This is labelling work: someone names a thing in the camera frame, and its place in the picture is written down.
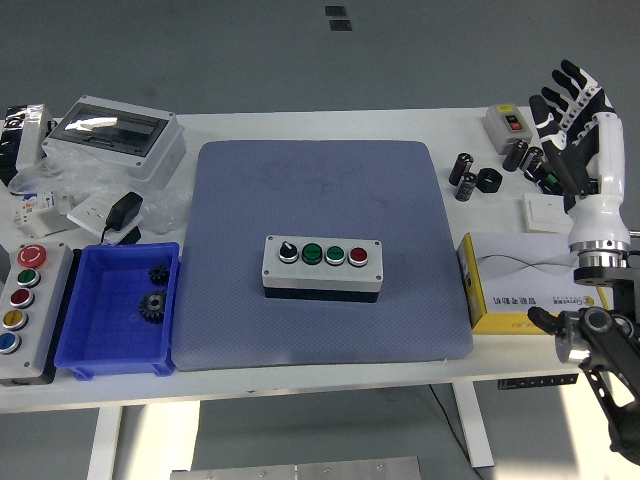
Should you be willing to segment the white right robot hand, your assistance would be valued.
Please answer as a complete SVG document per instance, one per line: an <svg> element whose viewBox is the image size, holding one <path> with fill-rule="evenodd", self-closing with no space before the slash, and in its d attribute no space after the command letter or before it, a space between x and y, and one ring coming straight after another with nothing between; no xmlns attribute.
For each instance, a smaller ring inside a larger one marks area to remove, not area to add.
<svg viewBox="0 0 640 480"><path fill-rule="evenodd" d="M564 188L573 222L573 251L601 245L627 250L630 233L620 214L625 196L622 121L604 88L569 60L552 72L559 87L529 99L542 149Z"/></svg>

